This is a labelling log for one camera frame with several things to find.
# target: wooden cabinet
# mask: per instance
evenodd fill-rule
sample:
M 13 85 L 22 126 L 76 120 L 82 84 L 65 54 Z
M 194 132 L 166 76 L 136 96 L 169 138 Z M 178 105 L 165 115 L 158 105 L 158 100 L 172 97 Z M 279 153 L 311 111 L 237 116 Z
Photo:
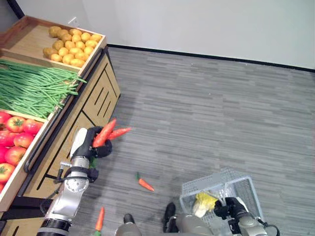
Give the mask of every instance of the wooden cabinet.
M 69 154 L 75 131 L 95 125 L 104 126 L 116 106 L 120 90 L 107 55 L 92 72 L 92 77 L 50 146 L 32 178 L 24 196 L 46 198 L 57 186 L 53 183 L 61 161 L 70 161 Z

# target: cable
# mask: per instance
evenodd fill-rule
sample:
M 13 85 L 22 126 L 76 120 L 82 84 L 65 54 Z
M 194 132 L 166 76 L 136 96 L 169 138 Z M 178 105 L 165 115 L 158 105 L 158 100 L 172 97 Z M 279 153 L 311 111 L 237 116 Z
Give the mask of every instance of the cable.
M 47 200 L 53 198 L 56 194 L 59 193 L 61 185 L 59 185 L 59 187 L 51 194 L 49 195 L 47 198 L 45 198 L 40 204 L 39 204 L 39 209 L 41 211 L 41 213 L 43 213 L 43 215 L 45 216 L 47 211 L 44 209 L 44 204 L 47 202 Z
M 275 225 L 269 225 L 267 222 L 263 222 L 261 219 L 257 219 L 257 221 L 262 224 L 264 226 L 264 229 L 268 228 L 268 227 L 273 227 L 277 230 L 277 234 L 276 236 L 280 236 L 280 230 L 277 226 Z

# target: black baseboard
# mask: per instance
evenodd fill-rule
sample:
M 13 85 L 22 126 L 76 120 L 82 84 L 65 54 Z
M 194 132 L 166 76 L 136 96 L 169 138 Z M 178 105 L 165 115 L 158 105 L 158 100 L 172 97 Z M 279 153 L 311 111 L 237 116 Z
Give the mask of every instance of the black baseboard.
M 315 69 L 308 69 L 298 66 L 292 65 L 282 65 L 264 61 L 257 61 L 257 60 L 246 60 L 246 59 L 239 59 L 239 58 L 226 58 L 226 57 L 218 57 L 218 56 L 209 56 L 203 54 L 195 54 L 195 53 L 183 53 L 183 52 L 174 52 L 174 51 L 167 51 L 167 50 L 159 50 L 159 49 L 151 49 L 151 48 L 138 48 L 138 47 L 131 47 L 131 46 L 124 46 L 124 45 L 117 45 L 117 44 L 107 44 L 108 47 L 112 48 L 124 48 L 124 49 L 131 49 L 131 50 L 138 50 L 138 51 L 145 51 L 145 52 L 153 52 L 153 53 L 166 53 L 166 54 L 173 54 L 173 55 L 181 55 L 181 56 L 188 56 L 188 57 L 196 57 L 196 58 L 208 58 L 208 59 L 216 59 L 216 60 L 229 60 L 229 61 L 238 61 L 238 62 L 245 62 L 245 63 L 252 63 L 252 64 L 259 64 L 259 65 L 269 65 L 275 67 L 282 67 L 294 70 L 302 70 L 315 73 Z

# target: white wall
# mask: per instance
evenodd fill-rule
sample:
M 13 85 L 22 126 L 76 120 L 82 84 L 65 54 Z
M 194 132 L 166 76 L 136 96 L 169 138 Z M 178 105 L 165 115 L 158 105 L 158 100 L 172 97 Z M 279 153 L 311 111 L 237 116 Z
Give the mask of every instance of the white wall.
M 0 32 L 5 32 L 18 18 L 9 6 L 7 1 L 0 0 Z
M 315 68 L 315 0 L 18 0 L 111 44 Z

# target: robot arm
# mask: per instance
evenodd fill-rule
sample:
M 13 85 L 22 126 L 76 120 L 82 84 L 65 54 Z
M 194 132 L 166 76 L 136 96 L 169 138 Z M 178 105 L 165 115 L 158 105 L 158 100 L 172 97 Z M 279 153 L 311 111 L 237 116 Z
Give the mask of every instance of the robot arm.
M 94 137 L 102 127 L 81 128 L 75 135 L 71 148 L 71 163 L 62 162 L 55 183 L 61 183 L 59 194 L 50 205 L 37 236 L 67 236 L 71 220 L 75 217 L 82 195 L 90 182 L 98 177 L 96 169 L 90 169 L 93 157 L 104 157 L 111 153 L 109 140 L 104 146 L 92 148 Z M 64 167 L 69 167 L 62 178 Z

